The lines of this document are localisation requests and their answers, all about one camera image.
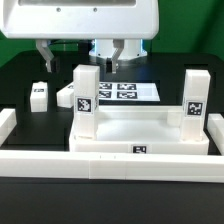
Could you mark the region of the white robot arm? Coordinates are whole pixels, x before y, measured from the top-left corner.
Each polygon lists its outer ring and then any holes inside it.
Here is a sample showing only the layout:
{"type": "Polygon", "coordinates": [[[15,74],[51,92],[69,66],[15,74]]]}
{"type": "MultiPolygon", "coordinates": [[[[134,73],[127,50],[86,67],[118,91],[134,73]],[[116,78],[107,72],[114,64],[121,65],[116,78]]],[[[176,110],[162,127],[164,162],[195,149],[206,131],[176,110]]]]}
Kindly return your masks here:
{"type": "Polygon", "coordinates": [[[0,32],[34,39],[48,71],[52,40],[110,39],[116,64],[127,40],[152,39],[158,31],[158,0],[0,0],[0,32]]]}

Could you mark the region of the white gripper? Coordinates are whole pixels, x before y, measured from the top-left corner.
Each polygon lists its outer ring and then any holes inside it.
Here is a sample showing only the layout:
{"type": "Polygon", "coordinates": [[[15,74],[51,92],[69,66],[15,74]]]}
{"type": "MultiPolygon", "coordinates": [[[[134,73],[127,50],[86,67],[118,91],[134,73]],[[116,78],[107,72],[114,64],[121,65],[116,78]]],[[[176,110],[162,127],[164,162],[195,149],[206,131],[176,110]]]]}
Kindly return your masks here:
{"type": "MultiPolygon", "coordinates": [[[[123,39],[152,39],[159,31],[158,0],[0,0],[0,32],[21,39],[114,39],[106,72],[115,73],[123,39]]],[[[36,48],[49,73],[60,61],[50,40],[36,48]]]]}

